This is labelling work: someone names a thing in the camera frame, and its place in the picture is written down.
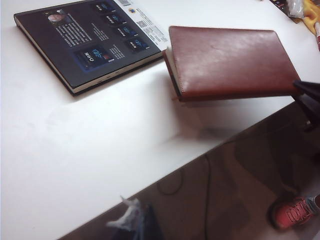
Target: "barcode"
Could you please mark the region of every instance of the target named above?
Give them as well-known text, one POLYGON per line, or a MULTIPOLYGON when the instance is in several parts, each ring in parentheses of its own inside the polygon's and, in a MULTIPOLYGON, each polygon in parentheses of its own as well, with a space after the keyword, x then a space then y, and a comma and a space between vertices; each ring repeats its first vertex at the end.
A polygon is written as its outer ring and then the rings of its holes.
POLYGON ((147 27, 147 24, 146 24, 143 20, 137 21, 136 24, 138 24, 138 25, 140 26, 140 28, 145 28, 145 27, 147 27))
POLYGON ((131 5, 128 0, 119 0, 119 2, 122 4, 122 6, 128 6, 131 5))

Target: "white table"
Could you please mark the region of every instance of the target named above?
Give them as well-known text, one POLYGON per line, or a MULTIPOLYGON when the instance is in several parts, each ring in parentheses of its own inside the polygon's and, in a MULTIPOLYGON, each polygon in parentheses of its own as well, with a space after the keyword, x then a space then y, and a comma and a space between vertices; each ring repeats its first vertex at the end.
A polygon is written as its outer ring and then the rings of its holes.
MULTIPOLYGON (((1 2, 3 240, 57 239, 293 101, 187 107, 172 100, 163 60, 72 97, 13 20, 14 13, 66 2, 1 2)), ((275 30, 301 79, 320 81, 315 37, 268 0, 139 3, 163 29, 275 30)))

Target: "sneaker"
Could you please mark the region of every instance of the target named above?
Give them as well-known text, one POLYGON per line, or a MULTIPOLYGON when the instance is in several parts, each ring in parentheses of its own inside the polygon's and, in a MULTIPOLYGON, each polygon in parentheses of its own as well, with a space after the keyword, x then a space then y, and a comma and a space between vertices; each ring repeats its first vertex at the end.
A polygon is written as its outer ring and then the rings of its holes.
POLYGON ((304 197, 297 197, 292 202, 275 206, 272 211, 272 220, 278 229, 284 230, 294 225, 304 224, 316 214, 304 197))

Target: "yellow object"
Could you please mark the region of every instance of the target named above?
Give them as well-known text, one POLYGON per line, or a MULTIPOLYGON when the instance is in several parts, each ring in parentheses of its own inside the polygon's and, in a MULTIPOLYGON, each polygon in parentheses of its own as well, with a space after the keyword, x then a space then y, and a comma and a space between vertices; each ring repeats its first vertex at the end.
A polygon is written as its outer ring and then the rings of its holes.
POLYGON ((304 19, 307 28, 315 35, 315 23, 320 22, 320 6, 315 5, 311 0, 304 0, 303 3, 304 19))

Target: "shoelace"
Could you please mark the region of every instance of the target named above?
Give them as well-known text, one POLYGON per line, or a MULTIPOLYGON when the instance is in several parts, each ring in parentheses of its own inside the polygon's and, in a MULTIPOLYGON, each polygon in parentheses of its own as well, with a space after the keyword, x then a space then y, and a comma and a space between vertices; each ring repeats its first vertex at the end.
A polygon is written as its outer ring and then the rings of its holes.
POLYGON ((300 222, 311 215, 309 207, 303 200, 298 201, 286 213, 291 222, 300 222))

